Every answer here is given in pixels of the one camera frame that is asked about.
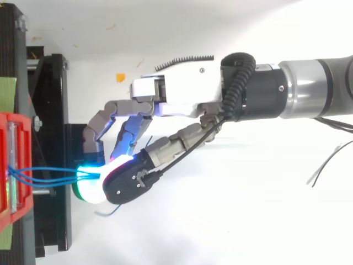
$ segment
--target wire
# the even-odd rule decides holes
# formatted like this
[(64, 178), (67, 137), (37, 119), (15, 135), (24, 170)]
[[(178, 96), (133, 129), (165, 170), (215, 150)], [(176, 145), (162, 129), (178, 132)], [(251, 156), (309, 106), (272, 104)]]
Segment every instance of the wire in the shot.
[(329, 120), (325, 118), (314, 118), (314, 120), (322, 124), (328, 125), (333, 129), (342, 130), (346, 131), (347, 133), (353, 134), (353, 125), (350, 125), (348, 123), (342, 123), (340, 121)]
[(122, 206), (122, 204), (119, 204), (119, 205), (115, 208), (115, 210), (112, 211), (110, 214), (102, 214), (102, 213), (100, 213), (100, 212), (98, 212), (98, 211), (95, 211), (94, 214), (95, 214), (95, 215), (98, 215), (98, 216), (101, 216), (101, 217), (109, 217), (109, 216), (111, 216), (113, 213), (115, 213), (121, 206)]
[(203, 143), (207, 137), (211, 135), (218, 127), (222, 126), (223, 123), (225, 123), (227, 119), (223, 119), (217, 124), (215, 124), (208, 132), (199, 139), (191, 148), (189, 148), (185, 153), (183, 153), (181, 156), (179, 156), (177, 159), (175, 159), (172, 163), (167, 165), (165, 168), (159, 171), (160, 175), (163, 175), (166, 173), (166, 171), (170, 170), (172, 167), (174, 167), (177, 163), (179, 163), (182, 159), (184, 159), (189, 153), (193, 152), (201, 143)]
[[(65, 177), (65, 178), (56, 178), (56, 179), (41, 179), (41, 178), (33, 178), (33, 177), (29, 177), (25, 174), (22, 174), (20, 173), (20, 171), (24, 171), (24, 170), (18, 170), (18, 169), (14, 169), (12, 167), (8, 167), (12, 172), (15, 172), (17, 175), (20, 175), (21, 177), (23, 178), (26, 178), (30, 181), (35, 181), (35, 182), (44, 182), (44, 183), (52, 183), (52, 182), (60, 182), (60, 181), (73, 181), (73, 180), (80, 180), (82, 179), (82, 177), (77, 177), (77, 176), (74, 176), (74, 177)], [(96, 179), (99, 178), (99, 176), (96, 176), (97, 174), (92, 174), (94, 176), (92, 177), (95, 177)]]
[(325, 166), (327, 165), (327, 163), (328, 163), (339, 151), (341, 151), (343, 148), (345, 148), (347, 145), (349, 145), (349, 144), (351, 144), (351, 143), (353, 143), (353, 141), (350, 141), (350, 142), (348, 142), (347, 144), (342, 145), (340, 148), (338, 148), (336, 151), (334, 151), (334, 152), (329, 156), (329, 158), (327, 158), (327, 160), (322, 164), (321, 169), (319, 170), (319, 173), (318, 173), (318, 175), (316, 176), (316, 179), (315, 179), (315, 181), (314, 181), (314, 184), (311, 186), (312, 188), (314, 188), (316, 182), (318, 181), (318, 178), (319, 178), (320, 174), (322, 173), (322, 170), (325, 168)]
[(61, 167), (26, 167), (26, 168), (20, 168), (16, 169), (18, 172), (22, 171), (38, 171), (38, 170), (49, 170), (49, 171), (64, 171), (64, 172), (73, 172), (73, 173), (85, 173), (85, 174), (97, 174), (99, 173), (88, 173), (85, 171), (73, 169), (73, 168), (61, 168)]
[(345, 127), (345, 128), (348, 128), (348, 129), (353, 129), (353, 125), (351, 124), (348, 124), (348, 123), (343, 123), (341, 121), (337, 121), (337, 120), (330, 120), (330, 119), (326, 119), (326, 118), (319, 118), (320, 120), (324, 120), (328, 123), (333, 123), (337, 126), (342, 126), (342, 127)]
[(153, 137), (153, 135), (151, 135), (151, 137), (149, 138), (149, 140), (148, 140), (148, 142), (146, 143), (146, 146), (145, 146), (145, 148), (149, 145), (149, 142), (151, 142), (151, 140), (152, 140), (152, 137)]
[(63, 186), (63, 185), (68, 185), (68, 184), (73, 184), (73, 183), (76, 183), (77, 181), (67, 181), (67, 182), (60, 182), (60, 183), (52, 183), (52, 184), (48, 184), (48, 185), (45, 185), (45, 184), (35, 184), (35, 183), (30, 183), (30, 182), (27, 182), (23, 179), (21, 179), (19, 176), (17, 176), (16, 172), (12, 172), (10, 171), (9, 172), (10, 175), (12, 175), (15, 179), (17, 179), (19, 182), (22, 182), (28, 186), (31, 186), (31, 187), (38, 187), (38, 188), (52, 188), (52, 187), (58, 187), (58, 186)]
[(51, 183), (51, 184), (35, 184), (35, 183), (31, 183), (31, 182), (27, 182), (24, 179), (21, 179), (18, 174), (21, 176), (22, 174), (19, 172), (16, 172), (16, 170), (9, 168), (9, 174), (11, 176), (13, 176), (15, 179), (17, 179), (19, 182), (22, 182), (28, 186), (31, 187), (39, 187), (39, 188), (50, 188), (50, 187), (58, 187), (58, 186), (62, 186), (62, 185), (67, 185), (67, 184), (73, 184), (76, 183), (80, 180), (84, 180), (84, 179), (97, 179), (97, 177), (83, 177), (80, 179), (76, 179), (75, 181), (66, 181), (66, 182), (60, 182), (60, 183)]

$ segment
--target white wall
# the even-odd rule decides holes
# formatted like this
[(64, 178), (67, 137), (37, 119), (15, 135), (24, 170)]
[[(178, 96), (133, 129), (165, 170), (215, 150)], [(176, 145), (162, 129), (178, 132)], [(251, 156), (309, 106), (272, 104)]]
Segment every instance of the white wall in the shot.
[[(259, 63), (276, 63), (351, 55), (349, 2), (15, 1), (30, 20), (28, 44), (70, 61), (72, 123), (87, 122), (111, 99), (128, 98), (134, 78), (178, 56), (220, 60), (246, 51)], [(125, 82), (116, 83), (118, 72), (127, 74)], [(139, 147), (150, 135), (174, 133), (176, 120), (193, 122), (155, 118)], [(104, 138), (107, 154), (120, 125)], [(352, 264), (353, 146), (328, 164), (314, 189), (306, 185), (349, 140), (313, 120), (226, 124), (213, 143), (110, 218), (93, 211), (114, 205), (73, 197), (71, 249), (47, 248), (38, 264)]]

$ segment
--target coiled cable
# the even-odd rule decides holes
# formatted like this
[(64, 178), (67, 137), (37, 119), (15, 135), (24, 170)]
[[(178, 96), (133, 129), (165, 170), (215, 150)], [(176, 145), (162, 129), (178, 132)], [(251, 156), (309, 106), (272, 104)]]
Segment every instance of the coiled cable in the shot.
[(255, 71), (256, 61), (250, 54), (237, 52), (226, 56), (221, 61), (221, 66), (237, 67), (237, 72), (231, 86), (227, 89), (226, 95), (222, 101), (222, 115), (226, 120), (235, 117), (235, 109), (239, 98), (247, 86), (248, 80)]

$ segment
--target blue light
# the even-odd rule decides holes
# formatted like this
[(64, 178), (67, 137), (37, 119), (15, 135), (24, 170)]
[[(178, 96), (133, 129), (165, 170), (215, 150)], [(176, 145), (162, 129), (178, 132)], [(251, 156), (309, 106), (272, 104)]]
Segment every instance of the blue light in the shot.
[[(126, 163), (129, 160), (132, 160), (132, 156), (121, 155), (118, 158), (111, 161), (109, 164), (93, 167), (85, 166), (78, 167), (77, 170), (87, 172), (87, 173), (100, 173), (99, 179), (84, 179), (77, 182), (78, 192), (80, 193), (82, 199), (89, 203), (98, 204), (106, 200), (106, 196), (103, 191), (103, 182), (107, 175), (110, 174), (114, 169), (120, 167), (122, 164)], [(87, 176), (88, 174), (78, 172), (77, 177)]]

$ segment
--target gray metal cylinder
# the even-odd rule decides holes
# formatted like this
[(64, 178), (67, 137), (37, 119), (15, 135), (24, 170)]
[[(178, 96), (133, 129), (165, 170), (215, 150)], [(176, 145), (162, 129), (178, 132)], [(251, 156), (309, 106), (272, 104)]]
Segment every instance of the gray metal cylinder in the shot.
[(288, 82), (288, 97), (281, 118), (314, 118), (326, 104), (328, 83), (317, 60), (284, 61), (279, 64)]
[(330, 107), (324, 116), (353, 114), (353, 56), (320, 60), (331, 75)]

